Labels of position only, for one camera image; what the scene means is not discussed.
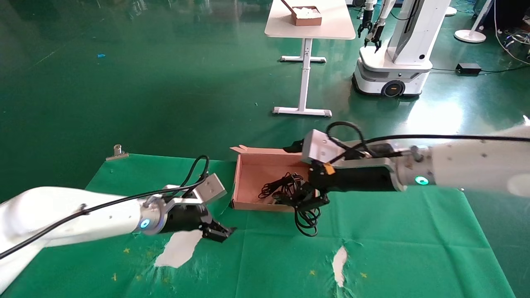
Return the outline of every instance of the power adapter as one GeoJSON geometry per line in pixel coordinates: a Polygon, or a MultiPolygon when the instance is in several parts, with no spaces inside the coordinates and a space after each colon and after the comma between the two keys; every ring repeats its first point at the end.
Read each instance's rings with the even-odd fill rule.
{"type": "Polygon", "coordinates": [[[455,70],[460,74],[478,75],[482,71],[482,68],[477,63],[458,63],[455,70]]]}

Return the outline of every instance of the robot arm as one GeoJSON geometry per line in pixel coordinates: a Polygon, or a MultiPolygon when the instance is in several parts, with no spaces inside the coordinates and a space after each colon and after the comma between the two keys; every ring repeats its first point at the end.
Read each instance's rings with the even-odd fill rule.
{"type": "Polygon", "coordinates": [[[396,1],[395,0],[384,0],[382,8],[381,8],[381,13],[379,14],[379,17],[377,18],[377,21],[375,22],[374,25],[372,25],[371,20],[372,20],[372,13],[374,10],[373,7],[375,3],[369,4],[368,2],[377,2],[377,1],[373,1],[373,0],[367,1],[365,15],[363,16],[363,24],[361,25],[362,28],[359,27],[359,35],[362,32],[363,28],[369,28],[368,35],[365,38],[365,47],[368,45],[369,42],[373,42],[375,45],[375,51],[377,52],[382,45],[381,34],[383,33],[383,29],[385,28],[386,18],[390,14],[391,9],[394,8],[394,4],[396,1]],[[367,16],[366,13],[368,11],[369,5],[372,7],[372,10],[369,12],[369,18],[366,18],[367,16]],[[364,24],[368,20],[370,20],[370,24],[367,27],[365,27],[364,24]]]}
{"type": "MultiPolygon", "coordinates": [[[[530,126],[514,127],[497,136],[528,138],[530,126]]],[[[404,191],[409,185],[438,185],[530,197],[528,141],[457,140],[406,150],[374,143],[368,146],[369,152],[360,149],[361,158],[345,156],[331,166],[327,163],[345,149],[313,130],[304,139],[302,156],[311,164],[309,184],[321,193],[404,191]]]]}
{"type": "MultiPolygon", "coordinates": [[[[174,189],[168,185],[164,189],[174,189]]],[[[0,294],[31,260],[46,247],[93,241],[112,236],[143,232],[158,234],[202,230],[202,237],[223,242],[235,230],[212,218],[206,207],[226,194],[215,174],[183,197],[174,192],[125,200],[120,196],[60,188],[30,189],[0,205],[0,294]],[[67,221],[25,247],[17,244],[35,236],[82,210],[107,205],[67,221]]]]}
{"type": "Polygon", "coordinates": [[[357,34],[359,36],[365,29],[367,29],[368,32],[372,30],[372,27],[374,26],[374,24],[372,23],[372,17],[374,16],[375,4],[377,4],[377,0],[366,0],[363,13],[363,21],[361,25],[359,25],[359,29],[357,29],[357,34]]]}

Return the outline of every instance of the white table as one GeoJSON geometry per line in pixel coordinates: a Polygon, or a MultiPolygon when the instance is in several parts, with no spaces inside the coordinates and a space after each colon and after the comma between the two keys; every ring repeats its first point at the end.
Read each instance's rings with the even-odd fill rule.
{"type": "Polygon", "coordinates": [[[325,57],[312,57],[313,39],[354,39],[355,29],[344,0],[287,0],[291,6],[316,6],[322,14],[320,26],[294,26],[291,12],[280,1],[273,0],[265,34],[268,37],[301,38],[300,56],[282,56],[281,61],[302,61],[302,85],[298,108],[274,107],[273,113],[331,117],[330,110],[306,109],[311,62],[326,62],[325,57]]]}

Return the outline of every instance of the open cardboard box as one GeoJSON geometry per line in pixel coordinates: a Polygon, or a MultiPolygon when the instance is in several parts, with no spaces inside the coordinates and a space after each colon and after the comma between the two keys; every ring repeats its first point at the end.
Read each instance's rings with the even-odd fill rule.
{"type": "Polygon", "coordinates": [[[301,153],[287,153],[283,149],[231,147],[239,152],[234,178],[232,206],[238,210],[294,212],[290,206],[275,204],[269,196],[258,198],[263,185],[297,173],[307,181],[309,164],[302,162],[301,153]]]}
{"type": "Polygon", "coordinates": [[[285,0],[281,0],[285,6],[291,11],[291,18],[293,19],[293,23],[295,26],[320,26],[322,24],[322,14],[320,13],[319,9],[316,8],[316,6],[290,6],[285,0]],[[318,17],[312,17],[310,19],[307,18],[300,18],[296,14],[295,8],[309,8],[313,11],[316,10],[318,12],[318,17]]]}

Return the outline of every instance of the glowing blue ring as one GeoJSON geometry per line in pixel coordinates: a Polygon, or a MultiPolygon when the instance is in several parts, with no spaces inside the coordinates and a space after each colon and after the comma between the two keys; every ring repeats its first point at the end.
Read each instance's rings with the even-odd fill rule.
{"type": "Polygon", "coordinates": [[[423,177],[423,176],[416,176],[416,178],[414,180],[419,185],[427,185],[427,184],[429,184],[429,180],[427,178],[423,177]]]}
{"type": "Polygon", "coordinates": [[[142,221],[142,223],[140,223],[140,228],[141,228],[141,229],[145,229],[145,228],[149,225],[150,222],[151,222],[151,221],[150,221],[148,218],[144,219],[144,220],[142,221]]]}

